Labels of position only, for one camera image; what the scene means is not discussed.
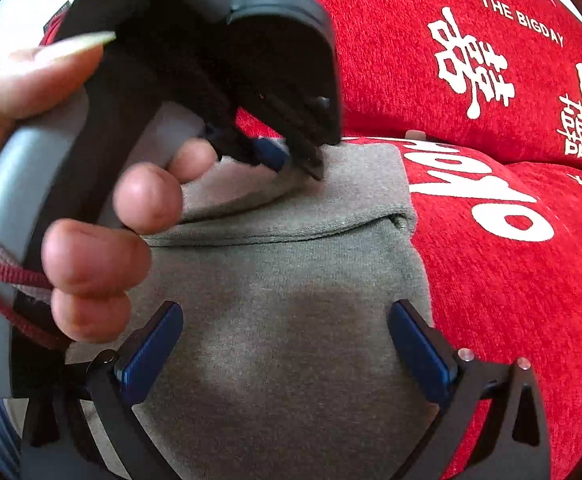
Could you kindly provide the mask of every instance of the hand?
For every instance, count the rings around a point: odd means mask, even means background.
[[[96,70],[110,33],[12,54],[0,66],[0,150],[18,120],[51,109]],[[114,209],[138,234],[154,234],[181,216],[180,183],[204,174],[216,160],[199,139],[182,145],[168,171],[149,163],[129,168],[116,184]],[[151,266],[149,247],[137,234],[69,219],[54,222],[42,245],[42,263],[55,287],[51,310],[60,330],[76,341],[109,342],[129,321],[126,291]]]

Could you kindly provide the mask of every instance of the fingernail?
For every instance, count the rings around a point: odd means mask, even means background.
[[[116,33],[111,31],[91,32],[81,34],[66,40],[58,41],[41,48],[34,56],[36,62],[47,63],[63,57],[72,56],[85,50],[90,50],[98,45],[111,43],[116,39]]]

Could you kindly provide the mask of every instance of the folded gray garment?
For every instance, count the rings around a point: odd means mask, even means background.
[[[431,322],[400,154],[348,144],[325,158],[324,182],[218,164],[183,188],[183,223],[147,238],[153,267],[126,334],[163,300],[185,329],[134,411],[184,479],[386,480],[431,423],[386,326],[398,298]]]

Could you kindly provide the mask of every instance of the red pillow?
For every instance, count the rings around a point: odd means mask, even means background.
[[[582,23],[559,0],[320,1],[349,131],[582,168]]]
[[[552,478],[563,479],[582,455],[582,198],[572,197],[582,186],[556,186],[557,176],[537,177],[545,166],[510,170],[468,148],[392,142],[418,213],[413,243],[437,327],[482,358],[531,360],[549,422]],[[563,195],[570,198],[554,208]],[[571,209],[573,200],[580,206]]]

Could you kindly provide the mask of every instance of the maroon cord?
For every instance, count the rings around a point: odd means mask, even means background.
[[[53,289],[47,277],[41,272],[26,270],[21,267],[0,264],[0,282],[12,285],[36,286],[37,288]],[[0,314],[15,326],[23,335],[34,343],[49,350],[66,350],[71,340],[64,336],[56,336],[43,330],[29,319],[18,314],[14,309],[4,304],[0,298]]]

